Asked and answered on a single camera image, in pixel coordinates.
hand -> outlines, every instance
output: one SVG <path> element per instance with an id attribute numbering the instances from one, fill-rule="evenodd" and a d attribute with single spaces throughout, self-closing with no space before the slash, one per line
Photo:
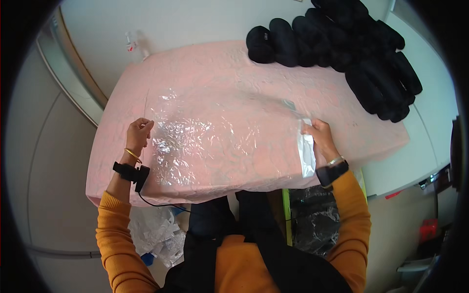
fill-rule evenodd
<path id="1" fill-rule="evenodd" d="M 318 145 L 319 151 L 324 156 L 326 161 L 330 162 L 333 159 L 340 157 L 339 152 L 335 148 L 334 141 L 332 140 L 331 127 L 326 122 L 319 119 L 312 119 L 310 126 L 303 123 L 303 134 L 311 134 L 314 142 Z"/>
<path id="2" fill-rule="evenodd" d="M 142 149 L 147 146 L 147 139 L 150 138 L 150 130 L 155 122 L 145 118 L 138 118 L 132 122 L 127 130 L 126 148 L 137 156 L 142 154 Z"/>

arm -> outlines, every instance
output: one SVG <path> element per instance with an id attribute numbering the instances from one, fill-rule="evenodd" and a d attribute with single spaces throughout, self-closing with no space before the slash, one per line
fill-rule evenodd
<path id="1" fill-rule="evenodd" d="M 303 132 L 313 136 L 326 161 L 339 157 L 329 124 L 319 119 L 312 120 L 312 124 L 304 125 Z M 371 229 L 368 206 L 351 171 L 336 179 L 332 186 L 340 215 L 340 228 L 339 239 L 327 255 L 327 260 L 341 273 L 354 293 L 363 292 Z"/>
<path id="2" fill-rule="evenodd" d="M 146 146 L 153 121 L 140 118 L 129 126 L 127 148 L 137 156 Z M 135 157 L 124 151 L 120 164 L 135 166 Z M 129 225 L 130 182 L 114 173 L 99 205 L 96 239 L 103 266 L 113 292 L 155 292 L 159 289 L 140 256 L 127 228 Z"/>

smartwatch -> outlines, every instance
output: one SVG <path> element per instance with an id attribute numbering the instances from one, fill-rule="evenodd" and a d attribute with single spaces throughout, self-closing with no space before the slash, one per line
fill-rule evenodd
<path id="1" fill-rule="evenodd" d="M 326 191 L 332 191 L 332 182 L 345 174 L 347 171 L 348 163 L 346 160 L 344 160 L 332 166 L 318 168 L 316 169 L 316 174 L 318 175 L 318 179 L 322 188 L 324 188 Z"/>

black cable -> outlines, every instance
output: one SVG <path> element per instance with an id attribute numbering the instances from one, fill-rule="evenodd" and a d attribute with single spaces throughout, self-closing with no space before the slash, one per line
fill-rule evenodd
<path id="1" fill-rule="evenodd" d="M 185 208 L 182 208 L 182 207 L 178 207 L 177 205 L 174 205 L 174 204 L 172 204 L 172 203 L 160 204 L 160 205 L 156 205 L 156 204 L 149 203 L 148 201 L 146 201 L 146 200 L 142 197 L 142 195 L 140 194 L 140 192 L 138 193 L 138 195 L 140 196 L 140 198 L 141 198 L 144 202 L 146 202 L 147 204 L 149 204 L 149 205 L 151 205 L 151 206 L 154 206 L 154 207 L 173 206 L 173 207 L 178 208 L 178 209 L 180 209 L 180 210 L 182 210 L 182 211 L 186 211 L 186 212 L 190 213 L 189 210 L 187 210 L 187 209 L 185 209 Z"/>

black wrist strap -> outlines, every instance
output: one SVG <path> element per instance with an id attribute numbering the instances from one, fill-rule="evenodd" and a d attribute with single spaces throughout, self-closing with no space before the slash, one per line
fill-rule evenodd
<path id="1" fill-rule="evenodd" d="M 130 182 L 135 181 L 135 169 L 131 165 L 114 162 L 113 170 L 119 173 L 122 179 Z"/>
<path id="2" fill-rule="evenodd" d="M 348 171 L 347 161 L 340 162 L 333 166 L 325 166 L 316 169 L 319 182 L 326 191 L 332 191 L 332 182 Z"/>
<path id="3" fill-rule="evenodd" d="M 142 187 L 150 174 L 150 168 L 141 165 L 140 168 L 134 168 L 128 164 L 119 164 L 114 162 L 113 170 L 121 175 L 121 178 L 135 185 L 135 192 L 140 192 Z"/>

